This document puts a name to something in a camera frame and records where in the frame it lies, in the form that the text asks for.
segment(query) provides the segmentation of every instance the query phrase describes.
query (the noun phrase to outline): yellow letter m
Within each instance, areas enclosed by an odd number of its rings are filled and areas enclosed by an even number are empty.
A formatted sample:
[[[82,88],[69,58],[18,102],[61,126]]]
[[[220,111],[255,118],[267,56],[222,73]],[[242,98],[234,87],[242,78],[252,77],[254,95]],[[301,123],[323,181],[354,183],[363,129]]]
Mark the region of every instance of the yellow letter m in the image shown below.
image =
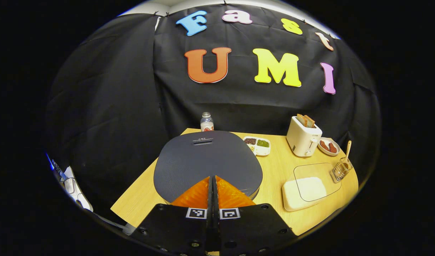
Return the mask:
[[[267,49],[254,49],[252,51],[258,57],[258,75],[254,77],[257,82],[271,82],[271,77],[268,76],[268,69],[276,83],[283,80],[285,85],[300,87],[301,82],[298,77],[298,57],[291,53],[284,53],[280,62],[276,60],[273,54]]]

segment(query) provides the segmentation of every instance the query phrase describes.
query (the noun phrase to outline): wooden spoon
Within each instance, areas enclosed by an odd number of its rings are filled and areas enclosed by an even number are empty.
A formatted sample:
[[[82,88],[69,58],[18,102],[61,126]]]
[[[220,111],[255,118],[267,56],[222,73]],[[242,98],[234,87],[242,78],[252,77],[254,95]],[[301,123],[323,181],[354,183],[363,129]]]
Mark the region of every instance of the wooden spoon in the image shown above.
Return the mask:
[[[351,146],[352,146],[352,141],[349,140],[349,142],[347,143],[347,153],[345,154],[344,162],[347,162],[349,160],[349,152]]]

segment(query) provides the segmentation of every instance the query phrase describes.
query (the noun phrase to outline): white toaster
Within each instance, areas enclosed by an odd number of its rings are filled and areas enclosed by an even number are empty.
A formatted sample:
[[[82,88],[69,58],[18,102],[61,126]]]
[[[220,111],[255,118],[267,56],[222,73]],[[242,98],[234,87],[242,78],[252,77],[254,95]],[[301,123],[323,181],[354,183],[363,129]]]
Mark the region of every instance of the white toaster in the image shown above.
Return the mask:
[[[290,121],[286,138],[295,155],[308,157],[314,154],[321,136],[322,130],[317,125],[315,128],[307,128],[295,116]]]

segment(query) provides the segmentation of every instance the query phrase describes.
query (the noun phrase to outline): plastic bottle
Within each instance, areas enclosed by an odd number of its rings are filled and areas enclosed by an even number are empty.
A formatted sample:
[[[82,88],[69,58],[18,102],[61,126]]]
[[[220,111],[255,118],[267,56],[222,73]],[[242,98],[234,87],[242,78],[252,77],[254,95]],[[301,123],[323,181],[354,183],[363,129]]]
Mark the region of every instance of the plastic bottle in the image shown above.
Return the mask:
[[[200,128],[202,132],[214,131],[213,118],[209,112],[203,112],[200,120]]]

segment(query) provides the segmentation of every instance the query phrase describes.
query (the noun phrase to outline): small glass cup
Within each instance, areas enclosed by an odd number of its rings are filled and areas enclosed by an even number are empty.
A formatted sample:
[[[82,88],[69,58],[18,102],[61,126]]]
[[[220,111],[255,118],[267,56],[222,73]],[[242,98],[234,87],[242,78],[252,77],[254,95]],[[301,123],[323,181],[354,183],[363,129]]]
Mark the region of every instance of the small glass cup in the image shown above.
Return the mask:
[[[347,162],[344,162],[344,160],[345,157],[339,159],[339,162],[331,170],[331,177],[335,183],[341,181],[354,168],[349,159],[347,159]]]

